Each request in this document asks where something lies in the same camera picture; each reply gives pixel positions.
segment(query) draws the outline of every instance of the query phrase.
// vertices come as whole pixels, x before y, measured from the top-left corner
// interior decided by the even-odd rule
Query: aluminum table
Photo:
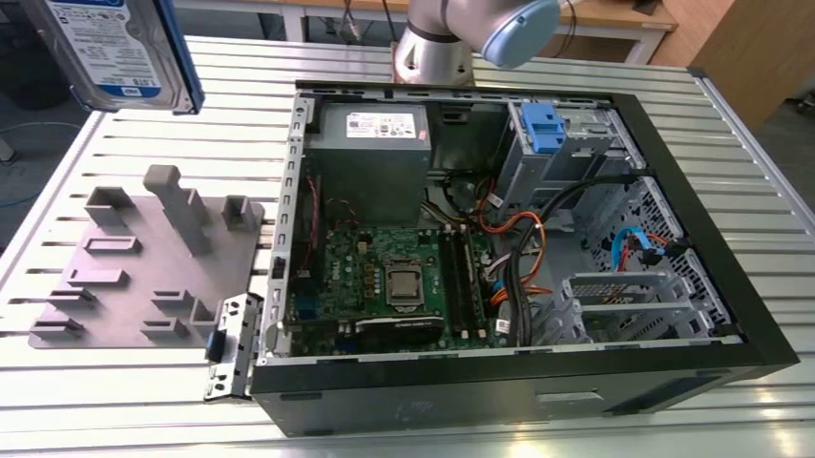
[[[299,78],[388,81],[389,50],[189,37],[207,91],[197,116],[92,114],[0,260],[0,450],[200,456],[803,456],[815,450],[815,219],[711,83],[683,69],[536,60],[479,85],[636,94],[766,299],[800,364],[653,415],[287,439],[259,407],[201,403],[200,349],[36,350],[27,330],[85,226],[96,186],[147,194],[175,164],[203,196],[276,215]],[[251,290],[265,293],[273,221]]]

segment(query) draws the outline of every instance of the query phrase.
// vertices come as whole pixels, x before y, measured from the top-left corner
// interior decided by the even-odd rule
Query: hard drive label
[[[132,36],[141,31],[128,23],[125,0],[52,0],[47,5],[99,88],[117,96],[156,97],[160,83],[144,45]]]
[[[348,138],[416,138],[411,113],[348,114]]]

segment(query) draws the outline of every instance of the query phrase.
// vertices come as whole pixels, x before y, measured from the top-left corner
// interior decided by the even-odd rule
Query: hard drive
[[[197,114],[201,83],[171,0],[21,2],[89,110]]]

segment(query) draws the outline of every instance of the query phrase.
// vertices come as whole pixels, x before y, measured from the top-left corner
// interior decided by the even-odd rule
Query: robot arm
[[[527,62],[557,27],[557,0],[412,0],[395,54],[403,82],[463,85],[477,51],[501,69]]]

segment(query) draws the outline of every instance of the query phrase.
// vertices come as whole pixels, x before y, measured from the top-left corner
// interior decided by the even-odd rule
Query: metal bracket
[[[257,359],[255,330],[264,300],[247,293],[227,299],[220,305],[220,318],[207,341],[211,361],[205,402],[248,401],[251,369]]]

